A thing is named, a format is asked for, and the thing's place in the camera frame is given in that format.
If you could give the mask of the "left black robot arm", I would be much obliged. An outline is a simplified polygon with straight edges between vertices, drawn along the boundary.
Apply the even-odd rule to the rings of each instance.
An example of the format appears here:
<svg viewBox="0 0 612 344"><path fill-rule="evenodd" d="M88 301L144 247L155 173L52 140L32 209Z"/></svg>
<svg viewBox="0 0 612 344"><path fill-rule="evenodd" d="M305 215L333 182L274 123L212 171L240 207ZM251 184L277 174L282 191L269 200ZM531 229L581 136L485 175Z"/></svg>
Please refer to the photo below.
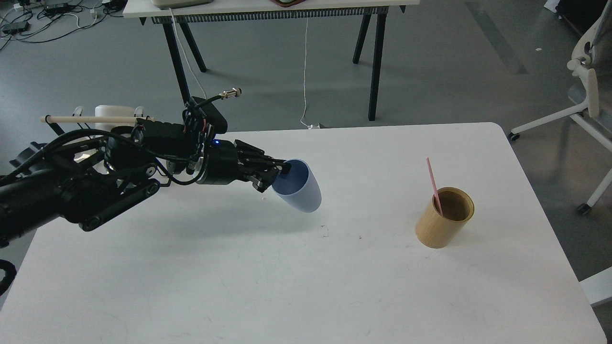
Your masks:
<svg viewBox="0 0 612 344"><path fill-rule="evenodd" d="M53 128L55 140L32 142L1 177L2 247L59 217L93 231L173 183L252 182L263 193L294 170L241 140L218 140L227 120L201 107L186 107L181 124L136 118L111 130Z"/></svg>

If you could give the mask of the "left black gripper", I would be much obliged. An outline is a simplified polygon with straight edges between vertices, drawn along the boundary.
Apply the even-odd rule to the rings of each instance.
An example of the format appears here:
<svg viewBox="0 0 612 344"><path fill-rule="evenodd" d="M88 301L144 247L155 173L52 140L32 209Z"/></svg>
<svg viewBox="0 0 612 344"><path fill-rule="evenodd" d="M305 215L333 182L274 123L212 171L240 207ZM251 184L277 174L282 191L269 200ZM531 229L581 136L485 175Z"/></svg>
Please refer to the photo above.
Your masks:
<svg viewBox="0 0 612 344"><path fill-rule="evenodd" d="M228 185L234 181L251 182L264 193L279 173L288 174L291 163L274 159L264 150L241 140L214 140L205 154L203 173L197 184Z"/></svg>

